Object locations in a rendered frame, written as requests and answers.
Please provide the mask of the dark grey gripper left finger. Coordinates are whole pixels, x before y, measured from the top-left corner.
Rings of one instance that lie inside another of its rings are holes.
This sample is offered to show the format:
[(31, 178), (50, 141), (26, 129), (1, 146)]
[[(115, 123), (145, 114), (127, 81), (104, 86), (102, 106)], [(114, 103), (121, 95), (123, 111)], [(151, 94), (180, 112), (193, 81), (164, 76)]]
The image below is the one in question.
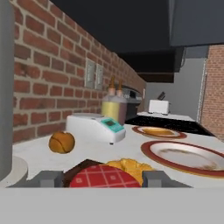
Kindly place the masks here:
[(62, 171), (41, 171), (28, 181), (31, 187), (62, 187), (64, 173)]

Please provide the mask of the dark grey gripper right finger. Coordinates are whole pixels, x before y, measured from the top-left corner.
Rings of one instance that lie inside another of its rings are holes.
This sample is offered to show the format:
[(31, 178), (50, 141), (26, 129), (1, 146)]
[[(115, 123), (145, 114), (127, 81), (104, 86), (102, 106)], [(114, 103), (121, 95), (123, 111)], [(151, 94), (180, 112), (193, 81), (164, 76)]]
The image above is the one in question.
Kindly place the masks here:
[(187, 187), (187, 185), (169, 178), (164, 171), (143, 171), (142, 187)]

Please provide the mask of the yellow croissant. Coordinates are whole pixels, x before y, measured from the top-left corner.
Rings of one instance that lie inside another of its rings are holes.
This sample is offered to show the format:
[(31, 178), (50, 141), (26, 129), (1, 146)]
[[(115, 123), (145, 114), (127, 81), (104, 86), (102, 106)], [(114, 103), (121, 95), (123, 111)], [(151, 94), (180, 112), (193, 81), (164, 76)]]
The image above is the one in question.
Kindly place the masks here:
[(143, 172), (153, 171), (149, 164), (139, 163), (135, 159), (122, 158), (120, 160), (108, 161), (107, 165), (118, 168), (131, 175), (140, 185), (143, 181)]

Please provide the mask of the white round base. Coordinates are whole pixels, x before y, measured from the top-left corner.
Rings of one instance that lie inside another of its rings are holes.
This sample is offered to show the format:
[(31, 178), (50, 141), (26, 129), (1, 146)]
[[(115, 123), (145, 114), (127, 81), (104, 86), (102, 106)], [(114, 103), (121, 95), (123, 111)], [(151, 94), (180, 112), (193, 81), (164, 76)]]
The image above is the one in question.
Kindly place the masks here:
[(28, 164), (21, 157), (12, 157), (12, 168), (7, 177), (0, 181), (0, 187), (19, 187), (28, 177)]

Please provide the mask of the large red-rimmed white plate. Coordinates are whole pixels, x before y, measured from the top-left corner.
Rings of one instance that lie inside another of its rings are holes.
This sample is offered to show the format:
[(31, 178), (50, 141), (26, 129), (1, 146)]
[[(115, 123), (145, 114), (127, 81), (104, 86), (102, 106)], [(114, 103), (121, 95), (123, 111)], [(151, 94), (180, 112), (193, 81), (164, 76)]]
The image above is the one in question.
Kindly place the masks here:
[(193, 175), (224, 179), (224, 154), (189, 143), (149, 141), (141, 146), (149, 159)]

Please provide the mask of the brown round bun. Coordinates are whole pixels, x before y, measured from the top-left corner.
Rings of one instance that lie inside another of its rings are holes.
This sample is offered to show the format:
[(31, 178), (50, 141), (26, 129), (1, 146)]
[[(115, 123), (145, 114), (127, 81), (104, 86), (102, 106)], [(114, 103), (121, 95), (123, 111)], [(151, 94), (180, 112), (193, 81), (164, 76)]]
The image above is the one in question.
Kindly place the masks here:
[(48, 146), (52, 152), (66, 154), (73, 150), (75, 139), (71, 133), (55, 132), (50, 137)]

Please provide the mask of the small red-rimmed white plate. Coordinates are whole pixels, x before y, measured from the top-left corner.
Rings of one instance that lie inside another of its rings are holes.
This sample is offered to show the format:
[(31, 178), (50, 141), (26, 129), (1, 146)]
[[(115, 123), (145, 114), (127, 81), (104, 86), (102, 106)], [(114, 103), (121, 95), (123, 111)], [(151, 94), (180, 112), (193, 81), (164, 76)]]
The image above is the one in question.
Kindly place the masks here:
[(168, 138), (168, 139), (181, 139), (181, 138), (186, 138), (186, 134), (183, 132), (179, 132), (173, 129), (166, 129), (170, 130), (173, 132), (172, 136), (154, 136), (154, 135), (148, 135), (143, 132), (143, 129), (145, 128), (150, 128), (151, 126), (135, 126), (132, 128), (133, 131), (135, 131), (138, 134), (145, 135), (147, 137), (157, 137), (157, 138)]

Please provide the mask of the black stove with hob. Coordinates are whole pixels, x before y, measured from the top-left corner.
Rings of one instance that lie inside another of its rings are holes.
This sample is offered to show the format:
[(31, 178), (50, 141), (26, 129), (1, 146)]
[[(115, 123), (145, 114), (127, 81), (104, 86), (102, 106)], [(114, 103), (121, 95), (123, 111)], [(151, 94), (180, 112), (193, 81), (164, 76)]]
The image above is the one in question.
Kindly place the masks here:
[(209, 130), (202, 125), (183, 116), (153, 115), (148, 112), (137, 113), (137, 109), (142, 102), (142, 95), (134, 88), (123, 86), (124, 98), (127, 100), (127, 113), (125, 123), (136, 126), (153, 126), (167, 128), (191, 134), (213, 137)]

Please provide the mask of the white kitchen scale, teal panel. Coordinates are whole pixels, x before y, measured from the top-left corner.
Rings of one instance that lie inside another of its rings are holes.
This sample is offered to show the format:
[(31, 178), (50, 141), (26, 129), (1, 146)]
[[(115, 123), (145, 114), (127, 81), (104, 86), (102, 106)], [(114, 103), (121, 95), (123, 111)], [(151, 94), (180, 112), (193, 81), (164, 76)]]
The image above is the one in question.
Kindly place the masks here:
[(111, 117), (94, 113), (74, 113), (66, 118), (66, 132), (76, 139), (114, 144), (125, 138), (126, 130)]

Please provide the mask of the white toaster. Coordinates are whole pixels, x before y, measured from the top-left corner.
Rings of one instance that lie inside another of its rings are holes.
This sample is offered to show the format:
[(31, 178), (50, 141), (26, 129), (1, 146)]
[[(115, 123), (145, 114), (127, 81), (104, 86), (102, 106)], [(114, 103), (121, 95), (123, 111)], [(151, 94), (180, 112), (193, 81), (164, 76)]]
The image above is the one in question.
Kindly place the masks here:
[(169, 114), (170, 103), (168, 101), (150, 100), (149, 113)]

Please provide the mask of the dark red condiment bottle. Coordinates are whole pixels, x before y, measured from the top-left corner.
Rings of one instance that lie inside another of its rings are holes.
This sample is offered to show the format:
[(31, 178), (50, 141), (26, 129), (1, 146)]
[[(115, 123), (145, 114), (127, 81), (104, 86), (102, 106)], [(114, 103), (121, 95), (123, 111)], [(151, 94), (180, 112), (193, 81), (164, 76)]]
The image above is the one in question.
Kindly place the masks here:
[(127, 112), (127, 100), (123, 96), (123, 81), (119, 80), (119, 86), (116, 90), (116, 96), (119, 99), (119, 116), (118, 122), (121, 125), (124, 125), (126, 119), (126, 112)]

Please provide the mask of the yellow condiment bottle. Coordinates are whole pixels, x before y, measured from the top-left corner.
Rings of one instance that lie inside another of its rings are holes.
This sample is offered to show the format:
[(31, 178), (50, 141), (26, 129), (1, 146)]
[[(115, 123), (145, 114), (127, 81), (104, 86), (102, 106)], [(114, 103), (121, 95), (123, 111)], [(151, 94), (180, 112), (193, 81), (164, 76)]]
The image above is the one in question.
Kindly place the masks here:
[(112, 76), (108, 86), (108, 94), (102, 99), (101, 114), (118, 121), (118, 112), (119, 103), (116, 100), (115, 77)]

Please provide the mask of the tall grey upright object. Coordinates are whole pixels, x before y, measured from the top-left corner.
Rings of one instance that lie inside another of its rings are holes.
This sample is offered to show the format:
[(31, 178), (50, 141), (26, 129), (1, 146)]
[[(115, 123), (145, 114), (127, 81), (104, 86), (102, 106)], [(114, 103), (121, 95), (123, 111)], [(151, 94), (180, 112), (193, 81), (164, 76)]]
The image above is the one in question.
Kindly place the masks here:
[(10, 0), (0, 0), (0, 181), (12, 167), (14, 25)]

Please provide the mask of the grey wall outlet plate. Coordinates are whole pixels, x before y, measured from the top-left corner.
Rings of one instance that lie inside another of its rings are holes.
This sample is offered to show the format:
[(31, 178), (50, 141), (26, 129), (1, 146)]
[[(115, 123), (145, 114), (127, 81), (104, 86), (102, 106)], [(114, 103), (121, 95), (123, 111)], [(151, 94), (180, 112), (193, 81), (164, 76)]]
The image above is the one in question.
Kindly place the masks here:
[(86, 59), (85, 87), (93, 89), (95, 86), (95, 63)]
[(97, 90), (102, 90), (102, 83), (103, 83), (103, 66), (97, 64), (96, 65), (95, 88)]

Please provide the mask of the dark wall cabinets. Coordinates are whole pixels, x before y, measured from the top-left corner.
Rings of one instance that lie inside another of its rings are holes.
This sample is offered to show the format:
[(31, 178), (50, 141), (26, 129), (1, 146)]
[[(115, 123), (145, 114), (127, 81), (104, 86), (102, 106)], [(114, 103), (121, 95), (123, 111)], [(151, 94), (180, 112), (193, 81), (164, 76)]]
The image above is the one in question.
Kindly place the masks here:
[(224, 0), (51, 0), (116, 53), (224, 44)]

